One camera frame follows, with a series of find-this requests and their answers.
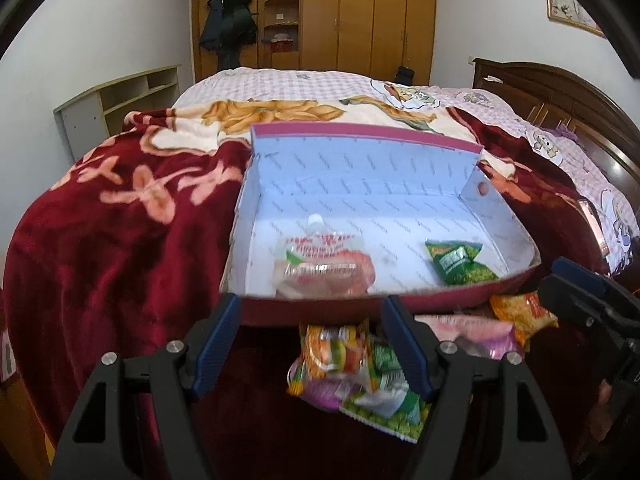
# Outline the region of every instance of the wooden headboard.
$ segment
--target wooden headboard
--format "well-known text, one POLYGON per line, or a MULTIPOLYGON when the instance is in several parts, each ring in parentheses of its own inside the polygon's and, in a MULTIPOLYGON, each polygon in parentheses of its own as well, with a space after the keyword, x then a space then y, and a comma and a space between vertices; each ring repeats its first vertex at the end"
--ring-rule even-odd
POLYGON ((500 96, 523 119, 543 128, 564 123, 607 179, 640 209, 640 130, 592 84, 554 66, 476 59, 474 88, 500 96))

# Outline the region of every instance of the hanging coat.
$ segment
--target hanging coat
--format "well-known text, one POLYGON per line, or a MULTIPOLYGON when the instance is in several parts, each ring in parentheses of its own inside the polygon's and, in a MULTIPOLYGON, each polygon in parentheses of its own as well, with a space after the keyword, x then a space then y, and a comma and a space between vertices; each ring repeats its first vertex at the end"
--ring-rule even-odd
POLYGON ((249 10, 252 0, 209 0, 200 46, 218 54, 218 70, 240 66, 240 48, 254 44, 258 30, 249 10))

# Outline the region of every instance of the pink snack bag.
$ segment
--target pink snack bag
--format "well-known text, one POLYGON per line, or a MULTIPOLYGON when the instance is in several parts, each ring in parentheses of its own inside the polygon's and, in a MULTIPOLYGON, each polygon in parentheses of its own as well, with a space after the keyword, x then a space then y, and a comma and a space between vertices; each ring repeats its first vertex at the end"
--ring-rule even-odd
MULTIPOLYGON (((298 358, 289 368, 287 383, 290 385, 304 364, 298 358)), ((337 412, 345 399, 360 390, 360 386, 348 378, 316 379, 307 381, 300 399, 326 412, 337 412)))
POLYGON ((463 314, 415 316, 415 320, 429 325, 440 341, 455 341, 470 355, 496 360, 511 351, 524 355, 513 323, 463 314))

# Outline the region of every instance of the cardboard box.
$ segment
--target cardboard box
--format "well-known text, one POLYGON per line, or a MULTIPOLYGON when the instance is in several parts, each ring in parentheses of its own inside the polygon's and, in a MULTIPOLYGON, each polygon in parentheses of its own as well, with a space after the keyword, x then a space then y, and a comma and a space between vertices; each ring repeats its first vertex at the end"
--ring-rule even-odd
POLYGON ((401 294, 415 313, 450 312, 514 292, 540 263, 526 229, 476 167, 481 146, 404 128, 270 123, 252 128, 247 169, 221 290, 244 298, 247 324, 335 324, 377 317, 401 294), (336 232, 361 235, 376 280, 363 298, 275 299, 275 248, 303 236, 313 213, 336 232), (500 280, 443 286, 425 240, 482 243, 476 261, 500 280))

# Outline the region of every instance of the wooden wardrobe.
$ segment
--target wooden wardrobe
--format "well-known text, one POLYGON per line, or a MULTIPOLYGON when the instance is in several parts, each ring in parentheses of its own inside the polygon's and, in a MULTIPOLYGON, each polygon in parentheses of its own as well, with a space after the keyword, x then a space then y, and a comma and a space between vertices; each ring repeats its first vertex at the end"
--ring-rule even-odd
MULTIPOLYGON (((215 54, 198 47, 206 1, 192 0, 197 80, 217 70, 215 54)), ((340 70, 382 80, 393 80, 405 66, 414 70, 414 84, 429 83, 436 0, 299 0, 297 50, 278 56, 260 41, 271 18, 266 1, 252 2, 260 34, 257 46, 241 51, 243 66, 340 70)))

